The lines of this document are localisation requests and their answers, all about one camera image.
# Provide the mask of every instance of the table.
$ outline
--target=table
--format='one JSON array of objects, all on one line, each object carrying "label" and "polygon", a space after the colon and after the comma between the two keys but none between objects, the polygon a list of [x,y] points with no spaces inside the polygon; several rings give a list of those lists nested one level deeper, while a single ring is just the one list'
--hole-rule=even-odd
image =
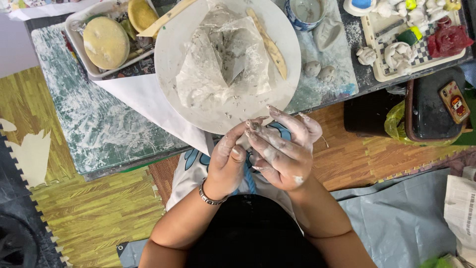
[{"label": "table", "polygon": [[[175,0],[153,1],[156,7],[168,5],[174,2]],[[275,0],[275,2],[277,5],[284,5],[284,0]],[[346,29],[347,42],[351,51],[351,60],[359,88],[358,93],[355,95],[334,92],[320,93],[316,89],[298,86],[295,96],[291,100],[289,106],[286,108],[286,112],[292,114],[300,111],[308,113],[334,103],[348,100],[385,88],[387,86],[405,82],[409,79],[414,79],[431,72],[460,64],[473,58],[471,49],[467,49],[464,57],[458,60],[447,62],[431,69],[422,70],[410,76],[400,77],[388,82],[378,82],[373,75],[372,67],[368,65],[361,65],[357,60],[355,53],[359,47],[365,46],[365,37],[360,18],[354,17],[345,12],[343,9],[343,2],[344,0],[337,0],[341,19]],[[471,21],[474,24],[474,22],[471,20],[471,18],[476,19],[476,15],[471,14],[471,12],[476,12],[474,6],[476,6],[476,4],[466,3],[466,6],[461,9],[460,17],[462,24],[467,24],[466,17],[469,18],[468,21]],[[62,23],[68,16],[69,14],[56,17],[32,19],[26,21],[25,24],[31,33],[35,29]],[[64,60],[66,57],[70,57],[70,55],[67,55],[65,52],[65,54],[61,54],[61,56],[52,60],[54,61],[54,64],[60,64],[62,66],[64,65],[63,68],[71,68],[71,70],[73,70],[75,66],[71,65],[72,62],[66,62]],[[86,181],[124,171],[136,166],[145,165],[147,163],[157,161],[164,157],[178,154],[190,149],[190,146],[165,132],[151,122],[148,122],[148,120],[143,118],[140,114],[130,109],[130,107],[126,106],[124,103],[117,100],[114,96],[110,95],[105,90],[102,90],[94,83],[90,83],[94,85],[87,86],[84,84],[85,82],[81,80],[79,75],[71,75],[68,77],[62,77],[63,81],[69,81],[70,84],[62,85],[62,87],[53,86],[52,84],[54,83],[56,77],[50,77],[47,70],[45,70],[45,66],[42,66],[42,69],[46,74],[45,79],[47,80],[47,84],[53,97],[61,127],[67,138],[71,155],[73,156],[73,161],[78,173],[84,175]],[[71,107],[74,107],[74,104],[71,103],[70,98],[68,99],[69,94],[71,94],[69,87],[75,88],[76,94],[80,93],[79,95],[86,95],[89,99],[93,98],[95,101],[98,101],[100,105],[94,107],[92,106],[90,109],[90,114],[71,113]],[[120,122],[125,122],[124,113],[126,113],[128,116],[126,120],[127,122],[143,122],[142,131],[148,133],[147,139],[144,139],[137,131],[134,132],[134,130],[131,129],[131,126],[120,124]],[[98,134],[102,136],[96,140],[94,146],[91,146],[91,144],[88,144],[87,142],[84,143],[84,133],[78,133],[78,129],[84,126],[77,122],[74,123],[77,118],[72,118],[72,116],[90,116],[95,118],[96,120],[86,122],[87,124],[92,124],[88,128],[90,132],[98,131],[97,127],[102,127],[102,129],[104,129],[104,122],[115,122],[119,123],[116,132],[121,132],[123,135],[134,134],[137,136],[137,138],[130,142],[130,144],[117,144],[117,142],[114,142],[110,137],[113,136],[113,133],[98,131]]]}]

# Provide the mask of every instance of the black cloth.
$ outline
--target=black cloth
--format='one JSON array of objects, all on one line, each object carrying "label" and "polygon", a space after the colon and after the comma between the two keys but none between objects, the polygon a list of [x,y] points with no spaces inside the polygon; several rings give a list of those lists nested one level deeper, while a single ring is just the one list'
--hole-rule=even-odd
[{"label": "black cloth", "polygon": [[190,249],[186,267],[327,267],[293,218],[273,200],[231,196]]}]

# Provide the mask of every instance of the hand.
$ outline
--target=hand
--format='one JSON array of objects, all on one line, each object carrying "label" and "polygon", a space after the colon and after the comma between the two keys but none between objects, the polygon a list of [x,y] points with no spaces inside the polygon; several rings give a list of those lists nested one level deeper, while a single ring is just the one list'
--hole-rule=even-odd
[{"label": "hand", "polygon": [[245,131],[249,143],[264,158],[256,161],[254,168],[275,187],[291,191],[300,187],[308,178],[312,168],[312,144],[322,135],[318,122],[299,113],[301,121],[271,105],[266,105],[269,114],[291,132],[287,141],[261,126],[246,120],[249,130]]},{"label": "hand", "polygon": [[[250,122],[261,125],[268,116],[261,116]],[[248,126],[242,122],[232,128],[213,149],[208,166],[208,177],[203,185],[204,194],[215,201],[233,193],[243,179],[243,165],[246,161],[246,151],[236,145]]]}]

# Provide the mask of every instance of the checkered pattern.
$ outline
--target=checkered pattern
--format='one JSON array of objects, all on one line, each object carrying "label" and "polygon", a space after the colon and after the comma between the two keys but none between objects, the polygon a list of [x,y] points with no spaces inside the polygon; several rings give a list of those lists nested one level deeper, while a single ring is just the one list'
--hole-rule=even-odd
[{"label": "checkered pattern", "polygon": [[[414,47],[418,51],[418,56],[415,58],[415,61],[412,62],[412,66],[419,66],[422,64],[426,64],[428,63],[428,61],[431,61],[433,59],[430,56],[430,53],[428,52],[428,36],[434,33],[435,33],[435,28],[432,24],[429,25],[428,30],[422,33],[423,35],[422,39],[414,45]],[[398,42],[397,36],[398,34],[395,34],[387,42],[379,42],[377,44],[377,51],[380,50],[380,54],[381,54],[380,57],[382,59],[380,68],[382,69],[385,75],[393,74],[394,72],[397,71],[396,69],[390,68],[387,62],[385,61],[385,48],[392,43]]]}]

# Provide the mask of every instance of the checkered tray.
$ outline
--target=checkered tray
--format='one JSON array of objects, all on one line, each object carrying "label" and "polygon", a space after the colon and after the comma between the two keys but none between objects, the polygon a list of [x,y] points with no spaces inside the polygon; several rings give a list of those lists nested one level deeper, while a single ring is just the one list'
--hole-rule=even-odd
[{"label": "checkered tray", "polygon": [[[454,10],[450,12],[449,17],[451,18],[451,21],[453,23],[452,25],[461,25],[458,11]],[[378,15],[377,13],[371,12],[366,16],[362,16],[361,20],[362,20],[362,25],[364,29],[364,35],[367,42],[367,46],[372,48],[375,51],[375,53],[377,53],[377,60],[375,60],[373,65],[375,78],[379,82],[385,82],[385,81],[389,81],[401,76],[397,73],[396,69],[390,68],[388,64],[385,62],[385,53],[384,53],[385,48],[387,46],[389,46],[392,43],[398,42],[397,40],[398,33],[391,36],[391,38],[386,42],[378,42],[375,39],[374,27],[372,26],[372,22],[376,24],[376,22],[378,22],[380,18],[381,18],[380,15]],[[394,16],[393,19],[398,20],[400,19],[400,17]],[[392,17],[385,20],[387,20],[387,22],[383,23],[382,25],[391,24]],[[434,34],[435,30],[437,30],[435,26],[436,26],[436,23],[430,24],[429,29],[422,33],[423,38],[414,45],[414,47],[418,51],[418,56],[415,58],[415,61],[412,62],[413,72],[421,71],[421,70],[436,66],[438,64],[459,59],[463,57],[466,52],[466,49],[464,49],[461,53],[455,56],[433,59],[430,56],[428,51],[428,37]],[[398,32],[401,33],[408,28],[409,26],[406,23],[404,23],[403,25],[400,26],[400,28],[398,29]]]}]

